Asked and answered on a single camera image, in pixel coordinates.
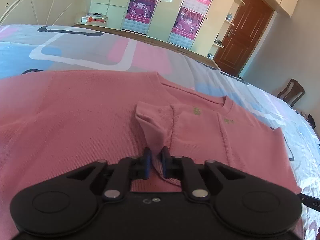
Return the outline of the wall corner shelves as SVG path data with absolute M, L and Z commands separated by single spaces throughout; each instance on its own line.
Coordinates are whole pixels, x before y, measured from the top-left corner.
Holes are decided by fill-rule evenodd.
M 230 27 L 234 26 L 235 15 L 236 15 L 238 9 L 243 5 L 245 5 L 243 0 L 234 0 L 231 8 L 229 9 L 229 12 L 227 13 L 225 21 L 223 22 L 223 25 L 222 25 L 220 31 L 218 32 L 218 35 L 214 41 L 214 44 L 212 45 L 212 47 L 209 51 L 209 53 L 212 54 L 213 57 L 215 56 L 216 52 L 219 49 L 224 48 L 222 41 L 223 41 L 225 35 L 228 33 L 228 29 Z

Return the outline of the purple calendar poster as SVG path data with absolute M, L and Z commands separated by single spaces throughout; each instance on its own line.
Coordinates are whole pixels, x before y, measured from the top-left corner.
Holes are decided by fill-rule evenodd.
M 190 49 L 212 0 L 183 0 L 168 43 Z
M 146 35 L 158 0 L 129 0 L 122 29 Z

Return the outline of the brown wooden chair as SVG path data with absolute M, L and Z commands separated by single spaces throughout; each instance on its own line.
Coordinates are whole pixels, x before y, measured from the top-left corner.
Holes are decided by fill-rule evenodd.
M 277 95 L 288 105 L 293 107 L 305 94 L 303 86 L 295 79 L 291 79 L 287 86 Z

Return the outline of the cream wardrobe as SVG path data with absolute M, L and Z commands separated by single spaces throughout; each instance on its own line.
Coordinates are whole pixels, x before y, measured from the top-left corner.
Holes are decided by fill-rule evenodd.
M 273 10 L 280 9 L 292 15 L 298 0 L 263 0 Z M 206 56 L 220 31 L 234 0 L 212 0 L 200 25 L 191 51 Z M 146 36 L 168 42 L 173 25 L 183 0 L 158 0 Z M 108 17 L 107 25 L 121 29 L 129 0 L 91 0 L 90 12 L 99 12 Z

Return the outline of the cream round headboard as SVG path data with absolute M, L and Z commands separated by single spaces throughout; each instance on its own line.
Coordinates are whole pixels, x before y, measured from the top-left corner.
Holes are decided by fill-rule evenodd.
M 1 0 L 1 25 L 73 26 L 86 13 L 86 0 Z

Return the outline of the left purple calendar poster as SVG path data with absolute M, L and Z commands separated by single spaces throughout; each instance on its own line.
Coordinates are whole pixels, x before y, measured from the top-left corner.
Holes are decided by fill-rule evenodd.
M 146 35 L 158 0 L 129 0 L 122 29 Z

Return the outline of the right purple calendar poster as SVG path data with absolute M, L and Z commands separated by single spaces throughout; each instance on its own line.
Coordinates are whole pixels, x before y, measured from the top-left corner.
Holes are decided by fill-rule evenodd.
M 183 0 L 168 43 L 190 49 L 212 0 Z

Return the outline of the wooden bed frame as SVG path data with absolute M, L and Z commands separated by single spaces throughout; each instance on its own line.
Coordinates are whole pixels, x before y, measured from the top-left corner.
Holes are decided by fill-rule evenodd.
M 170 44 L 168 42 L 164 42 L 161 40 L 158 40 L 156 38 L 148 37 L 142 34 L 126 31 L 126 30 L 118 30 L 118 29 L 113 29 L 113 28 L 108 28 L 104 26 L 99 26 L 99 25 L 90 25 L 90 24 L 82 24 L 82 23 L 77 23 L 74 25 L 74 27 L 78 28 L 85 28 L 85 29 L 91 29 L 95 31 L 99 31 L 102 33 L 107 33 L 107 34 L 113 34 L 113 35 L 118 35 L 122 36 L 125 38 L 130 38 L 139 42 L 144 42 L 146 44 L 150 44 L 153 46 L 165 48 L 171 51 L 174 51 L 176 53 L 183 54 L 197 62 L 200 62 L 210 68 L 218 69 L 221 70 L 220 67 L 215 63 L 213 59 L 209 59 L 205 56 L 202 56 L 200 54 L 197 54 L 191 50 L 176 46 L 174 44 Z

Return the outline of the stack of books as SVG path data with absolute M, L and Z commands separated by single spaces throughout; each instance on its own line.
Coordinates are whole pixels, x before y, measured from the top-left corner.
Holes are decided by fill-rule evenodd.
M 106 25 L 108 17 L 101 13 L 89 13 L 81 18 L 82 24 Z

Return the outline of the brown wooden door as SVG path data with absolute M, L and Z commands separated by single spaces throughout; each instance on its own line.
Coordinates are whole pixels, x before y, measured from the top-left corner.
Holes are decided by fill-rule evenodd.
M 263 0 L 243 1 L 222 40 L 224 47 L 214 56 L 219 68 L 232 76 L 238 76 L 245 66 L 274 12 Z

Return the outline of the pink knit sweater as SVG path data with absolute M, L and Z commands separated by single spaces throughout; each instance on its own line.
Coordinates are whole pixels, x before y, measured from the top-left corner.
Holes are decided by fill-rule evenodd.
M 163 177 L 167 147 L 201 164 L 213 159 L 295 193 L 281 129 L 227 96 L 213 97 L 154 72 L 74 70 L 1 80 L 1 239 L 17 233 L 9 206 L 31 185 L 96 160 L 115 164 L 152 151 L 151 178 L 135 191 L 180 191 Z

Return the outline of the patterned bed sheet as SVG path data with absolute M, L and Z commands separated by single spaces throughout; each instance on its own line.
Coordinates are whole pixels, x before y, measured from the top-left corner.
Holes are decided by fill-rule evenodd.
M 187 56 L 130 38 L 55 25 L 1 27 L 1 80 L 74 70 L 154 72 L 184 88 L 229 97 L 270 128 L 281 129 L 300 193 L 319 197 L 319 139 L 283 100 Z

